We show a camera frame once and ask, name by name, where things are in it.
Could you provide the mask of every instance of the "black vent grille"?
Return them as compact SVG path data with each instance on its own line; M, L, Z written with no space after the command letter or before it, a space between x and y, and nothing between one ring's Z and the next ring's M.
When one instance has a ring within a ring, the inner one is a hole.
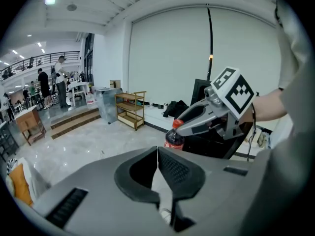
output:
M46 217L46 219L55 226L63 228L87 193L88 192L85 190L74 188Z

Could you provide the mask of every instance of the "black cable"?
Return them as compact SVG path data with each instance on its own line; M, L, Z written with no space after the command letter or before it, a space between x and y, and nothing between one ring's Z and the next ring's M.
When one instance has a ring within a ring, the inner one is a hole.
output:
M256 134L256 111L255 111L255 107L252 104L252 118L253 118L253 131L252 131L252 135L250 137L249 143L250 143L250 147L248 148L248 153L247 153L247 161L249 161L250 159L250 151L251 151L251 147L252 147L252 141L254 139L254 136Z

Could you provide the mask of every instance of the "cola bottle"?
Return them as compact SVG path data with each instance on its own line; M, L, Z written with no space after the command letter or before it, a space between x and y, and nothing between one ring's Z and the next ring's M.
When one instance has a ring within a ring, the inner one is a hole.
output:
M173 121L173 128L169 130L165 135L164 147L166 148L176 148L182 150L184 147L185 139L183 136L176 133L176 129L181 126L184 122L180 119L175 119Z

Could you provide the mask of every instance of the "black monitor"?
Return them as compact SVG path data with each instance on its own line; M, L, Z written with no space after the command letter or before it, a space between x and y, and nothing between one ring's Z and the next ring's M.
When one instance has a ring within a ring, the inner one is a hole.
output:
M197 101L203 99L205 97L204 90L206 87L210 86L211 81L206 80L195 80L195 86L193 88L192 98L190 105L196 103Z

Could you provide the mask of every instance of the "orange cushion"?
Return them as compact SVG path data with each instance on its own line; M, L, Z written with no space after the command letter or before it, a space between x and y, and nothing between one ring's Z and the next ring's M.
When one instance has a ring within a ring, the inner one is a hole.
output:
M23 164L19 164L10 174L10 178L13 181L15 196L22 200L24 203L32 206L33 201L31 199L29 185L26 183L24 173L23 173Z

